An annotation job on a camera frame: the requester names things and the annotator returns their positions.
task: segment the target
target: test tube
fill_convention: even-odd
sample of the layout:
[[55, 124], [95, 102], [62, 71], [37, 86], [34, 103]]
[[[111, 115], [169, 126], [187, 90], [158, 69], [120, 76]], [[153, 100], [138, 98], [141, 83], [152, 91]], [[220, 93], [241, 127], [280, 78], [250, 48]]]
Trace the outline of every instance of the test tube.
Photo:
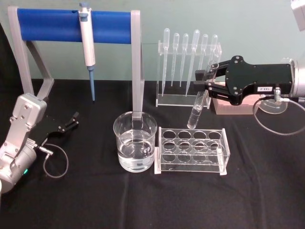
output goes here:
[[[212, 82], [215, 79], [217, 68], [219, 64], [216, 61], [210, 61], [208, 66], [204, 72], [204, 78], [208, 78], [207, 82]], [[192, 112], [187, 122], [187, 128], [195, 129], [199, 120], [199, 116], [201, 114], [204, 102], [206, 101], [208, 96], [208, 92], [206, 90], [202, 92], [198, 92], [194, 106], [192, 108]]]

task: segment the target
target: black tablecloth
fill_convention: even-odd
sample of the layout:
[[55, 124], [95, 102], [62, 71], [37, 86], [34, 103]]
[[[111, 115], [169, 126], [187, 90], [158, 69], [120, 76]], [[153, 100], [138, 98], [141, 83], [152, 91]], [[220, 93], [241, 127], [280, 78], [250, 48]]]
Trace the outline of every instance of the black tablecloth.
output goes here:
[[[16, 98], [13, 91], [0, 93], [1, 142]], [[87, 81], [56, 80], [46, 114], [66, 121], [75, 111], [80, 113], [76, 130], [50, 139], [67, 151], [69, 172], [62, 179], [46, 177], [45, 154], [37, 152], [29, 172], [2, 195], [0, 228], [305, 228], [304, 133], [281, 137], [261, 128], [251, 115], [204, 111], [197, 128], [226, 129], [228, 175], [155, 175], [153, 167], [132, 174], [118, 162], [112, 130], [115, 118], [129, 111], [131, 102], [131, 82], [96, 82], [93, 104]], [[158, 126], [186, 128], [191, 108], [155, 107], [155, 82], [146, 82], [143, 111]], [[286, 132], [305, 124], [304, 114], [293, 106], [282, 115], [259, 116]], [[64, 161], [59, 152], [53, 157], [54, 167], [49, 167], [54, 171]]]

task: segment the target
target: test tube rack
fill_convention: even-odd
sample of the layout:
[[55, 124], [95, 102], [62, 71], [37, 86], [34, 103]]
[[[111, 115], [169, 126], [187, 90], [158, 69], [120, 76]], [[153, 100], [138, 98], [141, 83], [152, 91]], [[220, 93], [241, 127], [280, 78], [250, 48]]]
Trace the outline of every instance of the test tube rack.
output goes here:
[[154, 173], [163, 171], [214, 172], [226, 175], [230, 149], [222, 130], [159, 127]]
[[[183, 68], [183, 77], [182, 77], [182, 84], [180, 86], [180, 68], [182, 62], [182, 55], [183, 55], [183, 47], [182, 44], [178, 44], [177, 49], [177, 57], [176, 57], [176, 64], [175, 64], [175, 71], [174, 71], [174, 82], [171, 85], [172, 81], [172, 63], [173, 63], [173, 42], [170, 43], [168, 50], [167, 50], [167, 68], [166, 68], [166, 82], [165, 82], [165, 89], [162, 95], [162, 77], [163, 77], [163, 59], [164, 59], [164, 46], [163, 43], [159, 40], [158, 41], [158, 55], [157, 55], [157, 90], [156, 90], [156, 106], [160, 105], [171, 105], [171, 106], [193, 106], [196, 100], [197, 92], [193, 91], [193, 83], [192, 81], [195, 80], [195, 71], [206, 69], [208, 61], [210, 60], [211, 55], [213, 55], [213, 60], [219, 62], [221, 55], [222, 55], [222, 48], [220, 43], [218, 42], [213, 51], [211, 48], [212, 45], [208, 44], [206, 46], [205, 51], [203, 52], [201, 49], [201, 45], [198, 44], [196, 48], [196, 53], [194, 57], [194, 64], [193, 64], [193, 72], [192, 72], [192, 79], [190, 89], [188, 94], [185, 96], [186, 90], [186, 80], [188, 78], [188, 72], [191, 62], [191, 55], [192, 55], [192, 44], [188, 43], [186, 48], [186, 55], [185, 55], [185, 62]], [[203, 65], [199, 68], [200, 58], [204, 56]], [[211, 98], [207, 98], [206, 103], [203, 105], [209, 109], [211, 102]]]

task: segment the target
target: wall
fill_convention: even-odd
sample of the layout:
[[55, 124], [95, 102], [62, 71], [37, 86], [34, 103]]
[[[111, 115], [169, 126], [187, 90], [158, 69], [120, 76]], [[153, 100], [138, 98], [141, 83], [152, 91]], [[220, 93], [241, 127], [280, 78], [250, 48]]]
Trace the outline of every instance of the wall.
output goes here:
[[[157, 42], [164, 28], [192, 38], [193, 31], [217, 34], [222, 60], [242, 55], [248, 63], [275, 63], [283, 57], [298, 59], [304, 52], [305, 32], [298, 30], [290, 0], [90, 0], [93, 10], [141, 10], [144, 76], [155, 80]], [[78, 9], [76, 0], [2, 0], [0, 22], [11, 42], [7, 7]], [[55, 79], [87, 79], [82, 44], [39, 42], [43, 58]], [[96, 44], [98, 80], [130, 80], [129, 45]], [[30, 58], [33, 78], [40, 73]]]

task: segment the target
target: transfer pipette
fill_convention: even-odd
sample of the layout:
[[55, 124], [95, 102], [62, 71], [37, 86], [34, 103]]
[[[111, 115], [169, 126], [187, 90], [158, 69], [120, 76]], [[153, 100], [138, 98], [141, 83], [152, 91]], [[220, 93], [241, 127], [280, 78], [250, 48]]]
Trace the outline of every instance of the transfer pipette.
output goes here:
[[93, 32], [92, 32], [92, 21], [91, 21], [91, 8], [86, 2], [80, 3], [81, 9], [79, 12], [80, 25], [81, 25], [81, 40], [84, 49], [85, 64], [89, 71], [90, 85], [92, 100], [95, 101], [94, 92], [94, 77], [93, 70], [95, 65], [95, 55], [94, 55], [94, 42], [93, 42]]
[[192, 55], [191, 55], [189, 75], [187, 77], [187, 82], [186, 82], [185, 96], [187, 95], [187, 92], [189, 91], [189, 88], [190, 88], [191, 77], [192, 77], [193, 66], [194, 66], [194, 59], [195, 59], [195, 55], [196, 55], [196, 49], [197, 49], [197, 45], [198, 45], [198, 41], [199, 41], [199, 36], [200, 36], [200, 31], [199, 30], [195, 30], [194, 34], [193, 34]]
[[204, 57], [205, 57], [205, 49], [206, 49], [206, 46], [208, 45], [208, 40], [209, 40], [208, 34], [204, 34], [204, 35], [202, 36], [202, 41], [201, 41], [201, 46], [200, 46], [202, 56], [201, 56], [200, 59], [199, 59], [198, 70], [201, 70], [201, 69], [202, 69], [203, 59], [204, 59]]
[[217, 40], [218, 40], [217, 35], [213, 35], [212, 41], [211, 41], [211, 46], [210, 46], [211, 54], [210, 54], [209, 62], [211, 62], [214, 58], [215, 49], [216, 49], [216, 45], [217, 45]]
[[171, 83], [171, 86], [173, 85], [173, 77], [175, 75], [175, 66], [176, 66], [176, 56], [177, 56], [177, 51], [178, 51], [178, 44], [179, 44], [179, 34], [175, 33], [173, 35], [173, 63], [172, 63], [172, 83]]
[[169, 46], [170, 46], [170, 29], [166, 28], [163, 34], [164, 59], [163, 59], [163, 75], [162, 75], [162, 96], [165, 88], [167, 53]]
[[186, 56], [186, 49], [187, 45], [189, 44], [189, 35], [185, 33], [182, 39], [182, 58], [181, 58], [181, 67], [180, 67], [180, 86], [182, 81], [183, 69], [184, 69], [184, 62]]

